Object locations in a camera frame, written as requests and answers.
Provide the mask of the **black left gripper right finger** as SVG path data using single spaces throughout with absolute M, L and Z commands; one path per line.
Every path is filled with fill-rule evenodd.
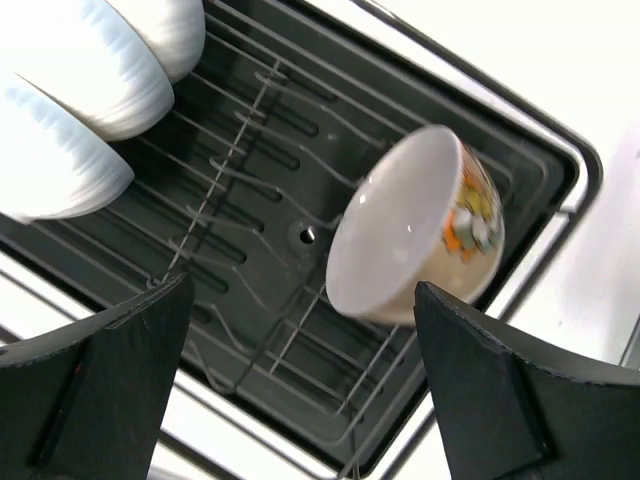
M 636 479 L 639 373 L 420 282 L 414 317 L 454 479 Z

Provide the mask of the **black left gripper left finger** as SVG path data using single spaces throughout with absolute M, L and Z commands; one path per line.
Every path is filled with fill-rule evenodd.
M 193 302 L 181 274 L 2 347 L 2 478 L 146 478 Z

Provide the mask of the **cream bowl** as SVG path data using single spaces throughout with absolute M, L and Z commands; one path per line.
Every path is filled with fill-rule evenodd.
M 472 303 L 504 246 L 493 180 L 450 128 L 425 126 L 394 145 L 354 193 L 332 240 L 325 291 L 344 316 L 411 325 L 417 283 Z

